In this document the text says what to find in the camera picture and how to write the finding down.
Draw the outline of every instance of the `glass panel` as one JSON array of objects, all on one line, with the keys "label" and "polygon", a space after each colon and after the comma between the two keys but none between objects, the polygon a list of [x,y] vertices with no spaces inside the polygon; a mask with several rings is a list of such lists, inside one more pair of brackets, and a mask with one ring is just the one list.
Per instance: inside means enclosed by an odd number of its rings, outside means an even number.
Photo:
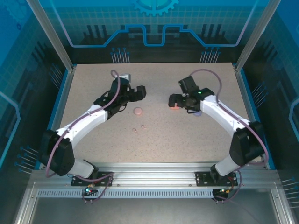
[{"label": "glass panel", "polygon": [[1,3],[0,223],[6,224],[13,222],[34,168],[32,149],[39,148],[65,67],[26,1]]},{"label": "glass panel", "polygon": [[236,62],[268,0],[41,3],[74,63]]},{"label": "glass panel", "polygon": [[[244,72],[282,180],[299,179],[299,2],[281,1]],[[288,193],[298,202],[294,181]],[[298,209],[294,210],[299,217]]]}]

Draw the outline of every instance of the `blue circuit graphic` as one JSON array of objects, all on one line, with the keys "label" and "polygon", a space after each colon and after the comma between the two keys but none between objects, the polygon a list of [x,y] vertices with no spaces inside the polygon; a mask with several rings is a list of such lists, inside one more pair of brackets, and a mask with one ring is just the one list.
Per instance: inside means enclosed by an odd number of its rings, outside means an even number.
[{"label": "blue circuit graphic", "polygon": [[162,16],[163,13],[168,13],[169,9],[174,9],[174,4],[177,4],[178,0],[132,0],[132,3],[140,13],[147,16],[150,14]]},{"label": "blue circuit graphic", "polygon": [[[137,1],[138,3],[141,3],[141,2],[144,2],[145,0],[139,0]],[[146,37],[146,28],[144,25],[142,24],[134,24],[134,25],[125,25],[125,28],[124,29],[120,29],[120,30],[116,30],[109,38],[108,40],[104,43],[104,44],[92,44],[92,45],[74,45],[71,41],[71,38],[58,14],[58,11],[56,9],[56,7],[54,6],[54,2],[53,0],[50,0],[51,2],[51,5],[52,5],[52,8],[54,10],[54,13],[62,27],[62,30],[64,31],[64,34],[69,42],[69,44],[74,47],[74,48],[104,48],[106,47],[119,33],[129,33],[129,29],[130,28],[141,28],[142,29],[142,34],[143,34],[143,43],[145,46],[147,47],[162,47],[165,45],[165,38],[166,38],[166,29],[167,28],[179,28],[179,31],[180,32],[185,32],[185,33],[190,33],[203,47],[236,47],[238,46],[238,44],[240,43],[241,41],[241,38],[243,37],[243,34],[248,26],[248,23],[255,11],[255,8],[257,7],[257,3],[258,3],[258,0],[255,2],[254,6],[252,7],[252,10],[244,24],[244,27],[237,39],[237,42],[235,44],[207,44],[207,43],[204,43],[203,40],[194,32],[194,30],[192,29],[187,29],[187,28],[184,28],[184,25],[183,24],[166,24],[163,26],[163,30],[162,30],[162,41],[161,43],[148,43],[147,42],[147,37]],[[151,5],[151,7],[153,8],[153,6],[155,7],[155,12],[157,12],[157,7],[155,5]]]},{"label": "blue circuit graphic", "polygon": [[291,107],[290,107],[290,113],[289,113],[289,121],[290,121],[290,124],[294,130],[294,133],[296,135],[296,138],[297,140],[299,141],[299,132],[298,132],[298,129],[293,121],[293,113],[294,113],[294,108],[296,105],[299,104],[299,98],[295,99],[292,104],[291,104]]},{"label": "blue circuit graphic", "polygon": [[20,23],[27,15],[27,2],[25,0],[2,0],[0,5],[4,5],[13,19]]}]

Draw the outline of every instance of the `black mounting bracket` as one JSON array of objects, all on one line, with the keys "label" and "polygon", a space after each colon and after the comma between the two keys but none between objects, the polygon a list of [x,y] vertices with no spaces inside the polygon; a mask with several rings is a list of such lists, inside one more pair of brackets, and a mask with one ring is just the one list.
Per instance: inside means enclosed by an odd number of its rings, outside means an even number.
[{"label": "black mounting bracket", "polygon": [[221,178],[217,184],[214,183],[214,180],[212,179],[209,171],[195,172],[195,180],[197,187],[231,187],[232,185],[234,187],[238,186],[237,177],[234,172]]},{"label": "black mounting bracket", "polygon": [[[112,173],[112,172],[98,172],[97,178],[100,178],[102,176],[106,176],[110,173]],[[108,181],[109,181],[109,177],[95,183],[94,186],[95,187],[105,187],[107,185]],[[113,182],[113,180],[111,180],[108,187],[112,186],[112,182]],[[71,179],[71,186],[73,186],[73,187],[86,187],[87,185],[89,185],[91,183],[92,182],[83,181],[83,180],[77,178],[76,176],[73,176],[72,179]]]}]

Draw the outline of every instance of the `aluminum frame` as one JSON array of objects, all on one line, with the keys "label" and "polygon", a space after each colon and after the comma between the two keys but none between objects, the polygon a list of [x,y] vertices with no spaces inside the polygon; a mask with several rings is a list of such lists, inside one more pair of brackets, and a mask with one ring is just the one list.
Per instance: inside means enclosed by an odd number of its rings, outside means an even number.
[{"label": "aluminum frame", "polygon": [[[235,70],[235,76],[236,76],[237,82],[239,84],[240,92],[241,92],[241,95],[242,95],[242,98],[243,98],[243,101],[244,101],[245,109],[246,109],[246,112],[248,114],[248,118],[249,118],[250,121],[254,121],[254,120],[256,120],[256,118],[255,118],[255,115],[254,115],[254,112],[253,112],[253,108],[250,104],[249,95],[248,95],[248,92],[246,91],[245,82],[244,82],[243,77],[241,75],[241,71],[236,71],[235,67],[234,67],[234,70]],[[269,162],[266,164],[266,168],[270,169]]]},{"label": "aluminum frame", "polygon": [[57,130],[60,127],[75,71],[76,71],[76,66],[73,67],[73,70],[71,72],[68,71],[68,73],[66,74],[65,80],[63,80],[63,85],[60,86],[61,89],[59,89],[59,92],[61,91],[61,95],[59,95],[59,93],[58,93],[59,99],[58,99],[57,109],[56,109],[56,111],[52,112],[51,116],[53,116],[53,120],[48,125],[48,127],[47,127],[48,129]]},{"label": "aluminum frame", "polygon": [[36,16],[38,22],[42,26],[44,32],[46,33],[48,39],[52,43],[55,51],[57,52],[58,56],[60,57],[62,63],[66,67],[66,69],[71,72],[73,70],[73,64],[64,49],[63,44],[61,43],[54,27],[52,26],[49,18],[47,17],[46,12],[44,11],[41,3],[39,0],[26,0],[29,4],[32,12]]},{"label": "aluminum frame", "polygon": [[[42,28],[52,42],[59,57],[68,71],[72,71],[71,61],[61,44],[45,11],[37,0],[27,0]],[[243,65],[256,45],[259,37],[274,14],[280,0],[270,0],[263,12],[256,28],[246,44],[237,62],[237,79]],[[249,118],[253,116],[250,110],[248,97],[243,97]],[[195,171],[209,171],[213,163],[101,163],[96,164],[102,171],[114,171],[112,189],[200,189],[196,187]],[[282,224],[294,224],[290,206],[282,188],[278,172],[266,170],[263,167],[247,166],[242,169],[243,189],[271,189],[273,203],[276,207],[278,218]],[[33,216],[39,189],[74,189],[70,186],[68,177],[54,176],[51,179],[44,177],[43,170],[33,171],[25,191],[15,224],[28,224]]]},{"label": "aluminum frame", "polygon": [[240,72],[243,68],[244,64],[246,63],[247,59],[249,58],[252,50],[254,49],[256,43],[260,39],[261,35],[263,34],[266,26],[268,25],[270,19],[272,18],[273,14],[275,13],[278,5],[280,4],[281,0],[270,0],[268,5],[266,6],[261,18],[258,20],[256,27],[252,31],[252,34],[247,41],[237,63],[236,63],[236,71]]},{"label": "aluminum frame", "polygon": [[[178,191],[196,191],[219,189],[221,187],[197,187],[195,172],[209,171],[215,162],[199,163],[98,163],[101,171],[113,171],[114,181],[109,189],[130,190],[136,192],[149,189],[177,189]],[[278,172],[267,170],[263,166],[245,166],[242,170],[242,189],[270,189],[273,205],[282,224],[294,224],[290,206],[286,199]],[[40,191],[74,191],[84,187],[72,187],[67,176],[46,178],[44,170],[34,170],[21,203],[15,224],[28,224],[33,217],[36,199],[44,197]],[[78,198],[78,194],[67,198]]]}]

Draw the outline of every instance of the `purple cable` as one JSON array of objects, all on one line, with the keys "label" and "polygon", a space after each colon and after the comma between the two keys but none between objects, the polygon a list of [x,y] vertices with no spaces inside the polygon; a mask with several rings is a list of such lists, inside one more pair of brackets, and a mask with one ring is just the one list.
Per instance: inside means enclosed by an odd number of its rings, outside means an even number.
[{"label": "purple cable", "polygon": [[237,202],[234,202],[234,201],[232,201],[232,199],[238,194],[238,192],[240,191],[240,189],[241,189],[241,185],[242,185],[242,175],[241,175],[241,172],[239,171],[239,170],[237,170],[237,172],[239,173],[239,176],[240,176],[240,181],[239,181],[239,186],[238,186],[238,189],[237,189],[237,191],[234,193],[234,195],[233,196],[231,196],[229,199],[227,199],[227,198],[224,198],[224,197],[221,197],[221,196],[216,196],[217,198],[220,198],[220,199],[222,199],[223,201],[223,203],[226,203],[226,202],[231,202],[231,203],[233,203],[233,204],[235,204],[235,205],[237,205],[237,206],[239,206],[239,207],[241,207],[242,209],[244,209],[254,220],[256,220],[258,223],[260,223],[261,224],[261,222],[249,211],[249,210],[247,210],[245,207],[243,207],[243,206],[241,206],[239,203],[237,203]]},{"label": "purple cable", "polygon": [[[82,119],[86,118],[86,117],[89,116],[90,114],[93,114],[93,113],[99,112],[99,111],[101,111],[101,110],[104,110],[105,108],[107,108],[108,106],[110,106],[110,105],[115,101],[115,99],[117,98],[117,96],[118,96],[118,94],[119,94],[119,91],[120,91],[120,88],[121,88],[121,79],[120,79],[120,76],[119,76],[119,74],[117,73],[117,71],[115,71],[115,70],[111,70],[111,72],[110,72],[110,74],[111,74],[113,77],[115,77],[115,76],[113,75],[113,73],[115,73],[116,76],[117,76],[117,90],[116,90],[116,93],[115,93],[114,97],[113,97],[112,100],[111,100],[109,103],[107,103],[105,106],[103,106],[103,107],[101,107],[101,108],[99,108],[99,109],[97,109],[97,110],[91,111],[90,113],[87,113],[87,114],[85,114],[85,115],[79,117],[79,118],[78,118],[77,120],[75,120],[75,121],[69,126],[69,128],[68,128],[67,130],[65,130],[65,132],[60,136],[60,138],[59,138],[58,141],[56,142],[56,144],[55,144],[55,146],[53,147],[52,152],[51,152],[51,154],[50,154],[50,156],[49,156],[49,160],[48,160],[48,163],[47,163],[47,166],[46,166],[46,177],[47,177],[47,178],[50,178],[50,177],[52,177],[52,176],[54,176],[54,175],[56,174],[56,173],[53,173],[53,174],[49,175],[50,164],[51,164],[51,162],[52,162],[54,153],[56,152],[56,150],[57,150],[57,148],[58,148],[58,146],[59,146],[59,143],[60,143],[61,140],[64,138],[64,136],[69,132],[69,130],[71,130],[71,129],[72,129],[72,128],[79,122],[79,121],[81,121]],[[95,180],[89,180],[89,179],[87,180],[87,179],[85,179],[85,178],[83,178],[83,177],[81,177],[81,176],[77,176],[77,177],[78,177],[79,179],[82,179],[82,180],[85,180],[85,181],[94,182],[94,181],[100,181],[100,180],[106,178],[107,176],[111,176],[111,175],[113,175],[113,173],[111,173],[111,174],[109,174],[109,175],[106,175],[106,176],[104,176],[104,177],[101,177],[101,178],[99,178],[99,179],[95,179]]]},{"label": "purple cable", "polygon": [[[224,197],[217,196],[217,198],[220,198],[223,200],[223,202],[226,202],[226,199]],[[230,201],[230,202],[237,205],[238,207],[241,207],[242,209],[244,209],[254,220],[256,220],[257,223],[262,224],[262,222],[260,220],[258,220],[248,209],[246,209],[245,207],[243,207],[242,205],[240,205],[237,202],[234,202],[234,201]]]},{"label": "purple cable", "polygon": [[217,104],[218,104],[219,107],[220,107],[221,109],[223,109],[228,115],[230,115],[231,117],[233,117],[234,119],[236,119],[238,122],[240,122],[242,125],[244,125],[244,126],[245,126],[245,127],[246,127],[246,128],[247,128],[247,129],[248,129],[248,130],[249,130],[249,131],[256,137],[257,141],[261,144],[261,146],[262,146],[262,148],[263,148],[263,150],[264,150],[264,152],[265,152],[265,155],[266,155],[266,158],[265,158],[264,163],[252,163],[252,162],[250,162],[249,164],[250,164],[250,165],[255,165],[255,166],[260,166],[261,164],[262,164],[262,165],[267,164],[268,161],[269,161],[269,153],[268,153],[268,150],[267,150],[265,144],[264,144],[263,141],[261,140],[261,138],[257,135],[257,133],[256,133],[256,132],[255,132],[249,125],[247,125],[247,124],[246,124],[245,122],[243,122],[242,120],[239,120],[239,118],[238,118],[237,116],[235,116],[235,115],[232,114],[230,111],[228,111],[224,106],[222,106],[221,104],[219,104],[218,96],[219,96],[219,94],[220,94],[220,92],[221,92],[221,89],[222,89],[222,81],[221,81],[219,75],[218,75],[217,73],[213,72],[212,70],[209,70],[209,69],[197,69],[197,70],[193,71],[189,76],[192,76],[194,73],[196,73],[196,72],[198,72],[198,71],[208,71],[208,72],[212,73],[213,75],[215,75],[215,76],[217,77],[217,79],[218,79],[218,81],[219,81],[219,90],[218,90],[217,93],[216,93],[216,102],[217,102]]},{"label": "purple cable", "polygon": [[[109,175],[111,177],[109,178],[108,183],[106,184],[106,186],[103,189],[102,193],[96,199],[91,200],[91,202],[96,202],[97,200],[99,200],[104,195],[104,193],[106,192],[106,190],[108,188],[108,185],[110,184],[111,180],[113,179],[113,174],[109,174]],[[85,203],[87,202],[87,200],[85,200],[85,197],[84,197],[83,194],[82,194],[82,199],[85,201]]]}]

